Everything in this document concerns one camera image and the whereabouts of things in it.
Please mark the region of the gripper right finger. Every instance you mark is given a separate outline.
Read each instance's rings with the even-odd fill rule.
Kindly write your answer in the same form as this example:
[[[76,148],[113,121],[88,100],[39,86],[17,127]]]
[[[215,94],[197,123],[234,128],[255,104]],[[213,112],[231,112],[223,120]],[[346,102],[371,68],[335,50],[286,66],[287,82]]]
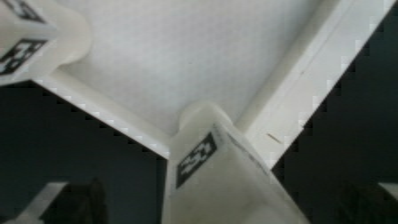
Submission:
[[[398,199],[380,186],[343,186],[339,224],[398,224]]]

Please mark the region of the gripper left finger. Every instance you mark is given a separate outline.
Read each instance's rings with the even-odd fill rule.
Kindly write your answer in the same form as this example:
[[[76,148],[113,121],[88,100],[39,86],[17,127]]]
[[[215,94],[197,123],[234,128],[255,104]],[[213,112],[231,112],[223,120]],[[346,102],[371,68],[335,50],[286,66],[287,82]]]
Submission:
[[[104,198],[97,178],[87,184],[49,182],[10,224],[108,224]]]

